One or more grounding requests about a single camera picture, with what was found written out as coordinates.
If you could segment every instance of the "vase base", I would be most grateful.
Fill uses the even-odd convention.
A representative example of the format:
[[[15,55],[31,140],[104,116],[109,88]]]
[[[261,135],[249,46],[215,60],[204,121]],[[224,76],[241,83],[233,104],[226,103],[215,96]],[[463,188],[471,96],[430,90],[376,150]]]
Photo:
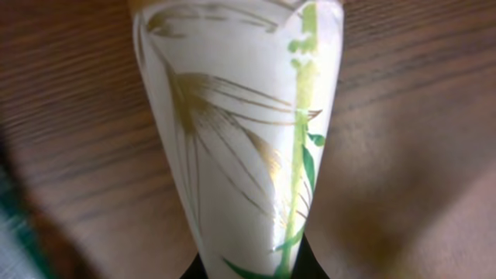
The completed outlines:
[[[312,248],[305,236],[301,240],[300,251],[293,270],[293,279],[329,279],[315,258]],[[181,279],[208,279],[199,255],[181,276]]]

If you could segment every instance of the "frosted glass vase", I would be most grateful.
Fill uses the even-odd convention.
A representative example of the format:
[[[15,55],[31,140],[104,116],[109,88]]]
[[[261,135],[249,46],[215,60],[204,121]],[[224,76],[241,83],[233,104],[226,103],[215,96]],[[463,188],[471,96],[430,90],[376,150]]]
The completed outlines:
[[[289,278],[326,142],[339,1],[131,1],[139,68],[208,277]]]

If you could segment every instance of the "green painted leaf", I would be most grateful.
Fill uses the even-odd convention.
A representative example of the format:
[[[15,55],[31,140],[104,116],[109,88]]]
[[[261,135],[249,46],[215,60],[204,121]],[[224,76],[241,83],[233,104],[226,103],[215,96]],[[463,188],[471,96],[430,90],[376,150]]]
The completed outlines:
[[[312,135],[309,133],[308,137],[316,146],[324,146],[326,144],[326,138],[323,135]]]
[[[305,232],[305,226],[302,226],[299,232],[297,232],[293,237],[288,239],[288,241],[286,241],[285,243],[281,244],[280,246],[277,246],[274,251],[280,251],[282,249],[293,247],[298,242],[300,242],[304,232]]]
[[[303,33],[317,35],[317,5],[315,3],[308,4],[303,9],[303,18]]]
[[[301,62],[298,61],[298,59],[291,59],[291,66],[293,66],[294,69],[299,69],[301,67]]]
[[[273,279],[290,279],[291,278],[291,272],[289,270],[289,267],[281,263],[277,267],[276,273],[274,274],[274,276],[272,278]]]
[[[313,157],[310,151],[303,146],[303,164],[305,166],[305,172],[307,173],[308,181],[310,182],[310,187],[312,191],[315,190],[315,165],[313,163]]]
[[[272,275],[256,274],[254,272],[244,270],[241,267],[237,267],[234,263],[231,263],[230,261],[228,261],[226,259],[223,259],[223,260],[241,278],[244,278],[244,279],[274,279],[274,276],[272,276]]]
[[[295,53],[296,50],[298,50],[298,48],[300,47],[300,42],[297,41],[297,40],[292,40],[290,43],[289,43],[289,46],[288,46],[288,50],[291,52],[291,53]]]

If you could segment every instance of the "wood grain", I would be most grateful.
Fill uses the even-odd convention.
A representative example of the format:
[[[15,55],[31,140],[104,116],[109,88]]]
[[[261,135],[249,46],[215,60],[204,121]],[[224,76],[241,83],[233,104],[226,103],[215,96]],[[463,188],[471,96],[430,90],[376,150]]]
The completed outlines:
[[[331,278],[496,277],[496,2],[350,0],[308,238]],[[1,125],[63,278],[195,255],[124,0],[0,2]]]

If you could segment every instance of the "painted vase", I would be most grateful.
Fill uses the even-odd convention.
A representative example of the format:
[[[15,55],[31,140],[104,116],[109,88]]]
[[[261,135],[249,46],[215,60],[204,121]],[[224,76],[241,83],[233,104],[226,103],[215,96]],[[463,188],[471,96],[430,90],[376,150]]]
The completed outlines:
[[[139,68],[208,277],[289,278],[336,90],[340,2],[130,5]]]

